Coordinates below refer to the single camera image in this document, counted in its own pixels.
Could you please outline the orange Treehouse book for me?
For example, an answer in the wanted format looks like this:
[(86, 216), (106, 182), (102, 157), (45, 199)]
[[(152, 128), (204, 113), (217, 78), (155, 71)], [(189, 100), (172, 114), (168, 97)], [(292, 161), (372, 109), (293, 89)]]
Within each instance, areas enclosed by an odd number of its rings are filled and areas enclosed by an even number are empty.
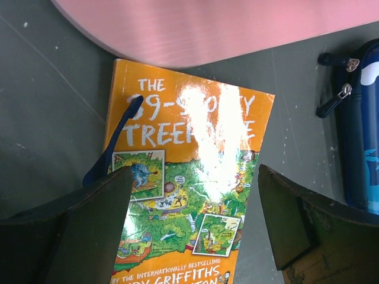
[(132, 171), (112, 283), (232, 283), (275, 96), (114, 62), (105, 143), (132, 100), (109, 172)]

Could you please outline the blue dinosaur pencil case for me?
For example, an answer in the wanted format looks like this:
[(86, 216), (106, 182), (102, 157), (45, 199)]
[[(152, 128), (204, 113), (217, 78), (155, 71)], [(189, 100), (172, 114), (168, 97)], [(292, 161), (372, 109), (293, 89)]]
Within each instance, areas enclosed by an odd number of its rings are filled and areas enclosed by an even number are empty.
[(333, 96), (316, 115), (336, 114), (346, 203), (378, 214), (378, 39), (317, 62), (333, 68)]

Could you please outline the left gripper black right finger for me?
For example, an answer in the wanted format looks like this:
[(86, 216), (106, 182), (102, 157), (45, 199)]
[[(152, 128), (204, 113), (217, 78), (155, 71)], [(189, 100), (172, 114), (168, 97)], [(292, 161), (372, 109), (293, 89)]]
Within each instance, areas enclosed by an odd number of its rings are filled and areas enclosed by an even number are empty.
[(307, 189), (264, 164), (258, 188), (285, 283), (378, 283), (378, 215)]

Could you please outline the pink three-tier shelf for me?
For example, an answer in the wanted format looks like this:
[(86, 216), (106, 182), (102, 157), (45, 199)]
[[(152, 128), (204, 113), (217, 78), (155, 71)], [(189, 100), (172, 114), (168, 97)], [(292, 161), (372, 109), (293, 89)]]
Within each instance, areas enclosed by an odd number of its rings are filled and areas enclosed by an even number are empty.
[(120, 57), (187, 68), (378, 20), (377, 1), (54, 1), (84, 36)]

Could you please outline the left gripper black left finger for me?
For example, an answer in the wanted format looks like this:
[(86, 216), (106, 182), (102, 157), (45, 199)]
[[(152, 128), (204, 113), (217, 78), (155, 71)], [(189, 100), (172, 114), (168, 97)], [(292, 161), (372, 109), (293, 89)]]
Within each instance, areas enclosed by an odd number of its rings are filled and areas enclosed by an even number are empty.
[(133, 178), (128, 167), (1, 220), (1, 283), (109, 283)]

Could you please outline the navy blue backpack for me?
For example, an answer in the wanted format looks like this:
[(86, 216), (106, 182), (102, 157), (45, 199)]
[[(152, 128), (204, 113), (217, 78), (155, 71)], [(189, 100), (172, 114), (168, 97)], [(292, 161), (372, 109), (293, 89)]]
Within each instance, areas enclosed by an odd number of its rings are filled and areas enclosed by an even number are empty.
[(108, 146), (102, 152), (99, 159), (95, 162), (95, 164), (91, 167), (91, 169), (85, 174), (82, 180), (82, 186), (89, 186), (96, 182), (97, 180), (105, 177), (108, 173), (108, 168), (111, 163), (112, 154), (115, 149), (115, 145), (117, 140), (123, 130), (123, 127), (126, 125), (127, 121), (132, 119), (140, 109), (143, 103), (143, 96), (138, 95), (133, 98), (130, 102), (128, 108), (124, 111), (124, 114), (121, 116), (114, 132), (111, 135)]

